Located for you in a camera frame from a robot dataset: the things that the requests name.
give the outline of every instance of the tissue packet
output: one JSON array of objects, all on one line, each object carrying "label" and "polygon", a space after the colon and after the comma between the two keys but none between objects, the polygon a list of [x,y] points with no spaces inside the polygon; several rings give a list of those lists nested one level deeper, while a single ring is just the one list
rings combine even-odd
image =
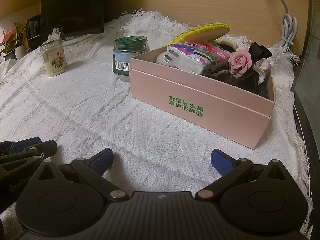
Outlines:
[{"label": "tissue packet", "polygon": [[207,75],[225,65],[230,52],[211,42],[170,44],[164,60],[170,65],[198,75]]}]

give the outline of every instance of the white cable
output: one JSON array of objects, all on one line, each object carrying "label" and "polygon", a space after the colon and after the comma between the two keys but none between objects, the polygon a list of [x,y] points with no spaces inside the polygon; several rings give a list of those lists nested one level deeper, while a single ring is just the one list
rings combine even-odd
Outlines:
[{"label": "white cable", "polygon": [[282,16],[283,25],[281,27],[281,41],[280,46],[293,45],[293,40],[296,37],[298,31],[298,22],[295,17],[291,17],[288,13],[288,7],[284,0],[280,0],[284,6],[285,14]]}]

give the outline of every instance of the ribbed black surface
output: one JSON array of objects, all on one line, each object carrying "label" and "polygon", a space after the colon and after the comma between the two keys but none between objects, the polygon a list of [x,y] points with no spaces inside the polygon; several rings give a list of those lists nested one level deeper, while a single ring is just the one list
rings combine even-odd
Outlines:
[{"label": "ribbed black surface", "polygon": [[[21,240],[54,239],[23,235]],[[112,203],[93,226],[59,240],[303,240],[299,233],[262,237],[239,231],[220,216],[213,203],[196,201],[190,192],[135,192]]]}]

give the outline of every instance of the pink box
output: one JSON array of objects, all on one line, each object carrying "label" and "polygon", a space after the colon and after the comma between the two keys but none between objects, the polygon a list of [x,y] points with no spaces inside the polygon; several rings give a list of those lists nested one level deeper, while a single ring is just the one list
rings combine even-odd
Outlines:
[{"label": "pink box", "polygon": [[254,149],[275,104],[271,75],[267,83],[269,100],[215,79],[155,63],[164,51],[166,47],[131,58],[132,96]]}]

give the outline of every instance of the glass candle jar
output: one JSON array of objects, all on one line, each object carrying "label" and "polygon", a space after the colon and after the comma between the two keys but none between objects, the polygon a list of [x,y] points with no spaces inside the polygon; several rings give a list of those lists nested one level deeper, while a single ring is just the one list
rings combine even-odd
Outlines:
[{"label": "glass candle jar", "polygon": [[68,69],[61,39],[41,45],[40,51],[48,77],[57,76]]},{"label": "glass candle jar", "polygon": [[130,58],[150,51],[148,39],[144,36],[129,36],[115,40],[113,49],[113,72],[120,80],[129,82]]}]

